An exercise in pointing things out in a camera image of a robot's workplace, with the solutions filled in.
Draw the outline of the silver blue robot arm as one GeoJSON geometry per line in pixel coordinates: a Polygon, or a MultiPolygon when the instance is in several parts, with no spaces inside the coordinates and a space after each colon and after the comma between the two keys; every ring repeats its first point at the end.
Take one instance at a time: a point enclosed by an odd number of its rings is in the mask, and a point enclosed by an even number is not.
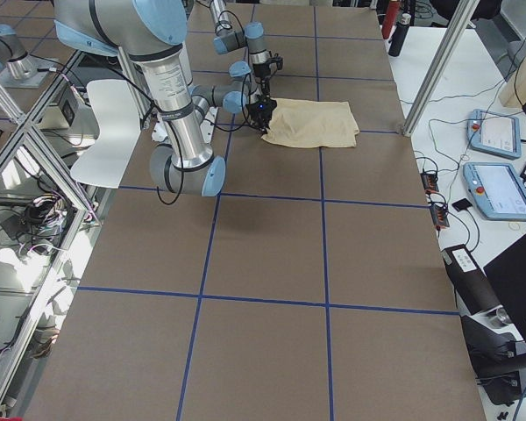
{"type": "Polygon", "coordinates": [[[263,96],[270,97],[271,65],[274,57],[267,49],[263,25],[252,21],[242,26],[239,18],[229,11],[225,1],[209,1],[215,26],[213,45],[218,54],[227,54],[247,48],[256,82],[263,96]]]}
{"type": "Polygon", "coordinates": [[[245,123],[265,132],[277,106],[270,80],[283,59],[267,49],[264,28],[253,21],[234,30],[223,1],[210,2],[218,54],[245,48],[248,61],[229,68],[231,83],[194,86],[180,54],[188,33],[186,8],[180,1],[57,1],[53,5],[58,39],[73,49],[115,56],[125,50],[138,65],[168,138],[155,147],[150,174],[158,189],[216,196],[225,179],[225,160],[214,154],[202,134],[209,108],[241,114],[245,123]]]}

